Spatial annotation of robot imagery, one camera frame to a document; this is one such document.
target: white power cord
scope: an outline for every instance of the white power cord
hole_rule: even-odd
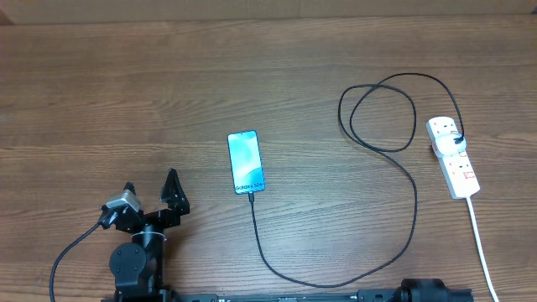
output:
[[[485,261],[485,255],[483,255],[483,248],[481,247],[481,238],[479,237],[479,230],[477,229],[477,220],[476,214],[473,212],[473,205],[470,196],[467,197],[468,211],[470,211],[470,219],[472,220],[473,234],[476,237],[477,252],[479,253],[479,259],[481,260],[481,265],[483,266],[483,272],[485,273],[485,279],[487,280],[488,290],[493,296],[494,302],[499,302],[499,299],[494,291],[493,281],[490,279],[488,274],[487,262]]]

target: blue phone screen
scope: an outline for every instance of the blue phone screen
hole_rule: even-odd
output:
[[[227,143],[232,161],[235,193],[243,194],[265,190],[265,178],[256,132],[246,131],[229,134]]]

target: beige wall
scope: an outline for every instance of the beige wall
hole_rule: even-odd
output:
[[[530,13],[536,6],[537,0],[0,0],[15,24]]]

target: power outlet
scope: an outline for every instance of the power outlet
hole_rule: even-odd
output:
[[[431,118],[425,127],[429,133],[433,149],[436,138],[439,136],[459,133],[455,121],[451,117]],[[466,198],[480,190],[466,150],[453,154],[451,157],[438,158],[438,160],[453,199]]]

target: white power strip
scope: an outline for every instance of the white power strip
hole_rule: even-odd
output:
[[[431,118],[425,127],[435,151],[438,150],[435,143],[438,137],[459,133],[451,117]],[[466,150],[451,156],[439,157],[438,160],[453,199],[467,198],[479,191],[479,183]]]
[[[467,199],[473,233],[476,238],[477,252],[479,253],[483,272],[485,273],[487,286],[494,302],[499,302],[496,291],[494,291],[493,281],[491,281],[488,273],[487,262],[485,261],[485,255],[483,254],[481,246],[481,238],[479,237],[479,230],[477,229],[477,219],[473,211],[472,200],[470,199],[470,196],[477,193],[480,187],[477,182],[476,174],[473,171],[472,164],[470,164],[470,159],[468,158],[466,141],[460,144],[460,148],[463,148],[463,150],[458,150],[452,154],[443,153],[441,152],[442,150],[457,150],[453,138],[447,137],[449,135],[456,136],[459,133],[455,121],[451,117],[434,117],[427,122],[425,127],[427,128],[433,150],[438,157],[440,167],[446,178],[447,187],[450,189],[451,197],[453,199]]]

